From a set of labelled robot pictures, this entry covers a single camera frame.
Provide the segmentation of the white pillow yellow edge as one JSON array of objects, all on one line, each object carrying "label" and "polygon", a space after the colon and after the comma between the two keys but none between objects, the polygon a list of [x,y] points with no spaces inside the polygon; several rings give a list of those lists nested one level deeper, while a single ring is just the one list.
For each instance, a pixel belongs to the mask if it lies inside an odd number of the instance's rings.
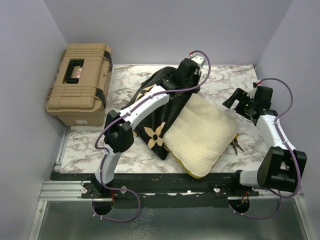
[{"label": "white pillow yellow edge", "polygon": [[194,93],[164,134],[163,143],[191,177],[202,179],[238,131],[231,114]]}]

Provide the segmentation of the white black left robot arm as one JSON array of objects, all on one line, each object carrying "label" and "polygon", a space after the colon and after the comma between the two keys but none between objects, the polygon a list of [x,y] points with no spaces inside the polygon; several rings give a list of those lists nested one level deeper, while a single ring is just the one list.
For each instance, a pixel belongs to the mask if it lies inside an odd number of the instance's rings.
[{"label": "white black left robot arm", "polygon": [[105,154],[92,182],[97,196],[106,197],[115,191],[110,183],[121,155],[129,150],[137,134],[159,158],[168,152],[163,146],[165,133],[170,129],[184,106],[200,90],[203,58],[185,58],[177,68],[164,67],[145,80],[129,103],[120,111],[111,110],[102,133]]}]

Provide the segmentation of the black yellow flower pillowcase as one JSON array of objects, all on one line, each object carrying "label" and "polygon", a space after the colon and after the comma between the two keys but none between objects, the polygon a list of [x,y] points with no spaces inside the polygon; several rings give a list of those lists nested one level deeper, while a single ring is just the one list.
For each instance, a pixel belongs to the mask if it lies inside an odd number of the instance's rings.
[{"label": "black yellow flower pillowcase", "polygon": [[[153,73],[147,80],[142,82],[140,88],[123,108],[131,106],[138,99],[145,96],[158,81],[169,80],[175,71],[176,68],[166,66]],[[193,93],[193,91],[182,92],[178,97],[149,114],[133,130],[161,160],[165,160],[169,153],[165,148],[164,135],[175,122]]]}]

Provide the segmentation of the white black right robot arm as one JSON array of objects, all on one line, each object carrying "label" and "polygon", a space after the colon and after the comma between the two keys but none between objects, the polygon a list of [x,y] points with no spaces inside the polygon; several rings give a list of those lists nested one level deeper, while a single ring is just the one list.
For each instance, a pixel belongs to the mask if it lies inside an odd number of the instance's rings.
[{"label": "white black right robot arm", "polygon": [[229,109],[238,101],[235,112],[253,122],[268,148],[257,170],[237,171],[238,178],[229,184],[230,191],[236,196],[242,195],[248,187],[289,193],[295,193],[299,187],[307,155],[298,151],[288,140],[278,113],[271,109],[272,95],[273,89],[266,86],[256,86],[251,92],[237,88],[223,102],[223,106]]}]

